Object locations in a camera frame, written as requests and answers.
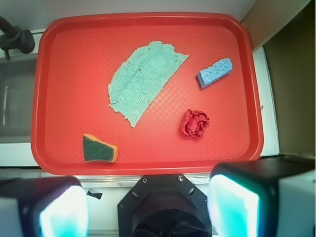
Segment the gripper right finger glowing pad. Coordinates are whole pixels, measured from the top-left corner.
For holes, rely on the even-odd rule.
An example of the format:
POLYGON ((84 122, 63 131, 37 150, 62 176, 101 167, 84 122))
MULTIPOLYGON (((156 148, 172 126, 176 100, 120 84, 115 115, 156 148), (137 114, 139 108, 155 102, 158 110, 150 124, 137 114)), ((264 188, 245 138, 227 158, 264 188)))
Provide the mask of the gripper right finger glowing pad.
POLYGON ((313 237, 316 162, 302 157, 221 162, 210 174, 207 210, 222 237, 313 237))

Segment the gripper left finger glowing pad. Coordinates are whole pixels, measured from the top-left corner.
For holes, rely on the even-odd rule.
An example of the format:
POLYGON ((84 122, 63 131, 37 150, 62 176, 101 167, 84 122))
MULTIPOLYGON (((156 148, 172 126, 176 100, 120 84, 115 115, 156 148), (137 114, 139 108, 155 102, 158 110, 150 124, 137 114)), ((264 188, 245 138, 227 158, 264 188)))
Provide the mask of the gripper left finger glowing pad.
POLYGON ((86 237, 86 190, 72 176, 0 181, 2 237, 86 237))

